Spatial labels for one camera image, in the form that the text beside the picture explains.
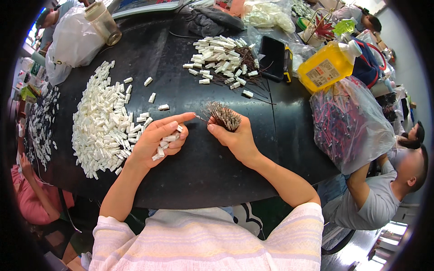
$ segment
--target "blue bag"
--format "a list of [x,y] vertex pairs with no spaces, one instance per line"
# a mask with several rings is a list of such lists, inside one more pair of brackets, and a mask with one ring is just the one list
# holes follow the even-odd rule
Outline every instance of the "blue bag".
[[[352,75],[362,81],[370,89],[373,85],[375,85],[377,80],[382,77],[382,71],[386,69],[386,60],[377,47],[370,43],[365,43],[359,39],[353,39],[360,46],[360,49],[362,49],[362,55],[355,58]],[[382,56],[384,67],[380,67],[378,65],[378,62],[375,59],[374,54],[371,52],[370,47],[377,50]]]

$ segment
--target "bottle cap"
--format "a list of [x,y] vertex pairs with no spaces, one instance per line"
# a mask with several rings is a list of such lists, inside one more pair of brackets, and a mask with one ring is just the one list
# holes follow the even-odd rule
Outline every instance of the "bottle cap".
[[348,42],[348,45],[350,46],[350,52],[355,57],[359,57],[362,55],[362,49],[360,49],[360,46],[355,42],[355,40]]

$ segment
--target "green container lid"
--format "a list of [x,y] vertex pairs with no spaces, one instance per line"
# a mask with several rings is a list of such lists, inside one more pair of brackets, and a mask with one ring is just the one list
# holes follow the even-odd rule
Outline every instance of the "green container lid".
[[297,25],[298,25],[302,30],[305,30],[308,24],[309,24],[309,20],[306,19],[305,17],[299,17],[299,18],[297,19]]

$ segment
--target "potted plant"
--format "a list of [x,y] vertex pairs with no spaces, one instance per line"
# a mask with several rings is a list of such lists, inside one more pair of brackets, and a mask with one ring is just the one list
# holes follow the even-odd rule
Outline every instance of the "potted plant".
[[326,39],[333,39],[335,34],[332,32],[334,27],[332,23],[324,23],[324,17],[321,15],[321,20],[315,17],[316,23],[309,24],[303,31],[301,38],[309,45],[313,47],[320,47],[321,43]]

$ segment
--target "striped sweater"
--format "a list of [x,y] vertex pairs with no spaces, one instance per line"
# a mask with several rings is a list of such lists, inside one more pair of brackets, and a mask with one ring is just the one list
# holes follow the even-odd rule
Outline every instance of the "striped sweater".
[[160,209],[137,236],[100,216],[89,270],[319,270],[323,223],[312,202],[296,207],[266,241],[217,207]]

